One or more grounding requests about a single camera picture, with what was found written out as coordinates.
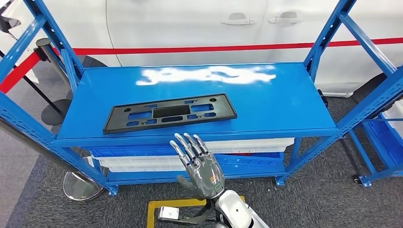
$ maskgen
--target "shelf top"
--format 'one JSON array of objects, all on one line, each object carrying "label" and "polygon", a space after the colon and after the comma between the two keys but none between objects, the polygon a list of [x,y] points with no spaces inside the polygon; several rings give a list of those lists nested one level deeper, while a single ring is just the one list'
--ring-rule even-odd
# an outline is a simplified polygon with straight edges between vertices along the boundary
[{"label": "shelf top", "polygon": [[[227,94],[237,119],[103,134],[115,105],[220,93]],[[143,139],[163,143],[158,140],[184,132],[215,141],[318,136],[336,131],[302,63],[102,67],[85,69],[56,143],[81,146],[123,138],[126,142],[130,138],[131,143],[126,144],[144,144]]]}]

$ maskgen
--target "white car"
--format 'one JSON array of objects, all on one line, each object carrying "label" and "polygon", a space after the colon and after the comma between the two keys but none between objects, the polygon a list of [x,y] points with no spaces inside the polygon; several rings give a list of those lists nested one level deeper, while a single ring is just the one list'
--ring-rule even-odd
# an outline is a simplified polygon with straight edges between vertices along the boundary
[{"label": "white car", "polygon": [[[81,53],[99,54],[105,48],[210,47],[206,52],[90,55],[110,67],[303,61],[337,2],[45,0],[71,46],[84,48]],[[4,52],[33,17],[22,0],[14,0],[2,15],[21,22],[9,30],[11,35],[1,35]],[[403,1],[358,0],[350,15],[396,66],[403,64]],[[43,37],[40,32],[34,40]],[[352,40],[342,25],[332,39],[333,47],[321,57],[315,84],[325,95],[348,97],[381,73]],[[235,46],[232,49],[239,51],[214,51],[220,50],[217,46]],[[34,47],[32,42],[18,63]]]}]

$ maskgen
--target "black plastic frame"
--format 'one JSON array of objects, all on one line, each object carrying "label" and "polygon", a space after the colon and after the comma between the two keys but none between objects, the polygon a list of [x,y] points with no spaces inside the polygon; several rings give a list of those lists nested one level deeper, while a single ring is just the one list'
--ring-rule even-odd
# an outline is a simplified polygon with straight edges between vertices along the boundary
[{"label": "black plastic frame", "polygon": [[[194,106],[207,107],[207,110],[195,111]],[[150,114],[150,116],[129,119],[130,115],[135,114]],[[226,94],[194,96],[114,106],[103,132],[123,133],[235,118],[237,114]]]}]

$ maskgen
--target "stanchion base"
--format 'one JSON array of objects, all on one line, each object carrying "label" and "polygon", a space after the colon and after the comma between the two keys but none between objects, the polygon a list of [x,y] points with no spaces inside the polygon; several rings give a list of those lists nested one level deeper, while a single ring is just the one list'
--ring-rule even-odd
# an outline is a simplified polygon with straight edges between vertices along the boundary
[{"label": "stanchion base", "polygon": [[61,114],[56,112],[56,110],[48,105],[43,111],[41,115],[42,122],[47,125],[59,125],[63,123],[64,117],[66,116],[67,110],[70,107],[71,100],[69,99],[61,99],[53,102],[57,108],[60,109]]},{"label": "stanchion base", "polygon": [[[91,157],[83,158],[88,162]],[[104,188],[92,179],[88,179],[79,173],[67,172],[63,179],[64,194],[75,201],[89,201],[97,197]]]}]

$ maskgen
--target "black base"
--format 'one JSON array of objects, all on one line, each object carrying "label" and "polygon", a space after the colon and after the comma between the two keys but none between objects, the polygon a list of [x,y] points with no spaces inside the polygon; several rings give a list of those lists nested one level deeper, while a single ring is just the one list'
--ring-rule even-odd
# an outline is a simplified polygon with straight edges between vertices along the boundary
[{"label": "black base", "polygon": [[53,102],[53,104],[60,109],[61,113],[58,113],[52,106],[48,105],[41,115],[42,122],[47,125],[59,125],[63,123],[67,110],[70,107],[71,100],[61,99]]}]

